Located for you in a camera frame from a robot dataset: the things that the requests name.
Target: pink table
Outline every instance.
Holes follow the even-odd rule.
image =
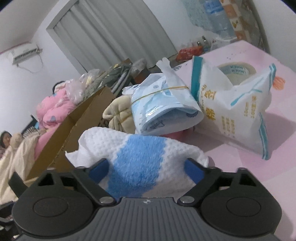
[[[220,65],[229,62],[251,64],[257,72],[274,63],[276,76],[286,82],[283,90],[271,88],[272,103],[266,111],[271,159],[236,149],[207,136],[193,133],[186,143],[196,145],[210,156],[215,165],[225,172],[238,167],[249,169],[280,203],[282,219],[275,235],[282,241],[296,240],[296,73],[277,59],[240,41],[204,54],[208,62]],[[182,64],[177,74],[188,84],[191,82],[192,61]]]

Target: beige cloth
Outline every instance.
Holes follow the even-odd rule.
[[[128,134],[134,134],[136,127],[131,111],[131,97],[123,95],[115,100],[106,108],[103,118],[109,121],[109,128]]]
[[[22,180],[26,180],[35,162],[34,149],[39,137],[40,134],[34,132],[25,138],[19,146],[20,136],[14,135],[12,137],[11,145],[0,160],[0,204],[17,200],[8,185],[8,181],[13,172],[17,172]]]

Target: gray gripper base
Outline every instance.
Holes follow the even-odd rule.
[[[92,222],[75,234],[59,239],[22,235],[17,241],[279,241],[269,234],[244,239],[223,234],[172,198],[123,198],[114,207],[99,209]]]

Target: cardboard box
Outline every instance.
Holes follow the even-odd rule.
[[[104,87],[78,105],[49,139],[27,180],[40,176],[48,167],[54,167],[58,172],[72,170],[74,167],[66,158],[65,151],[78,150],[78,139],[85,130],[95,126],[108,127],[109,123],[102,114],[114,99],[110,89]]]

